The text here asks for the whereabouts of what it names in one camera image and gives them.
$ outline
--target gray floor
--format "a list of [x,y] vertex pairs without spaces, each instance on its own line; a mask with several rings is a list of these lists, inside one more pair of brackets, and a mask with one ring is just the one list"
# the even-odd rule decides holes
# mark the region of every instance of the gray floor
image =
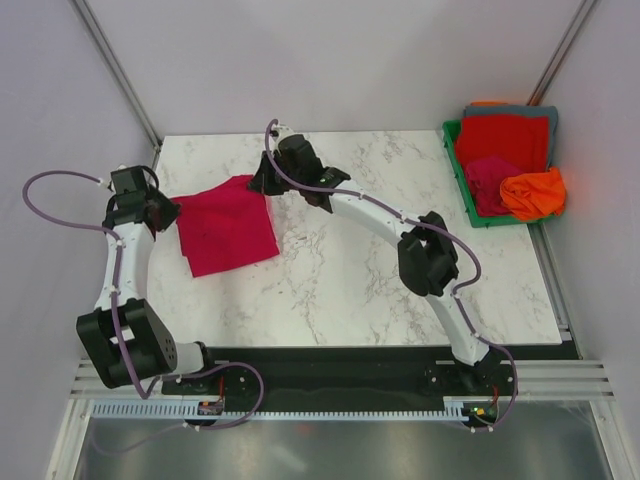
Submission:
[[[94,420],[118,449],[169,421]],[[502,428],[260,421],[221,432],[179,429],[116,458],[85,448],[85,475],[111,479],[610,479],[588,405],[518,404]]]

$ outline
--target marble table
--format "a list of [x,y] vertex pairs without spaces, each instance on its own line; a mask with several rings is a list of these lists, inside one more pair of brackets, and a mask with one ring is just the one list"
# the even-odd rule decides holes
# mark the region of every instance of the marble table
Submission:
[[[471,228],[436,132],[308,135],[325,165],[348,173],[409,211],[440,213],[476,252],[480,282],[464,295],[488,338],[506,344],[560,343],[549,296],[525,226]],[[194,194],[232,175],[254,174],[262,134],[167,137],[157,173],[169,197]],[[148,298],[179,342],[211,346],[446,345],[427,302],[398,277],[396,251],[296,192],[272,199],[281,255],[194,279],[175,225],[158,236]],[[458,249],[460,278],[473,266]]]

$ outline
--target maroon cloth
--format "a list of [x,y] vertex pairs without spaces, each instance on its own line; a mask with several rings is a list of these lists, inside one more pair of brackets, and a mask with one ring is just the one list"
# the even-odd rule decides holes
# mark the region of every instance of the maroon cloth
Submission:
[[268,198],[247,190],[251,175],[232,177],[208,190],[174,198],[178,234],[191,274],[201,277],[275,257],[280,253]]
[[511,214],[511,210],[502,205],[500,184],[505,178],[517,177],[522,173],[518,167],[495,155],[469,163],[464,170],[464,176],[473,195],[478,215],[497,217]]

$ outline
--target pile of cloth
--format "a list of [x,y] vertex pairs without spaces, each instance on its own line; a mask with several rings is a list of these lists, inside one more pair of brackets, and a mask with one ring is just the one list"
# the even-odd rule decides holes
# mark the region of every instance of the pile of cloth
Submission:
[[456,157],[479,216],[526,222],[564,211],[566,189],[551,166],[555,107],[472,104],[461,125]]

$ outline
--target wall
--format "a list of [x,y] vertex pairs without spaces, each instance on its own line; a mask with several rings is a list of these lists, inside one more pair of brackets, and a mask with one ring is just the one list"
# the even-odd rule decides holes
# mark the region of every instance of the wall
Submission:
[[526,101],[578,0],[89,0],[162,135],[438,128]]
[[547,232],[576,336],[602,358],[640,453],[640,42],[636,0],[601,2],[552,86],[569,191]]
[[[3,2],[0,65],[0,465],[2,478],[35,480],[64,412],[81,352],[75,318],[97,298],[106,242],[37,218],[22,184],[52,168],[106,177],[152,152],[68,2]],[[101,220],[106,193],[73,179],[34,186],[47,211],[86,222]]]

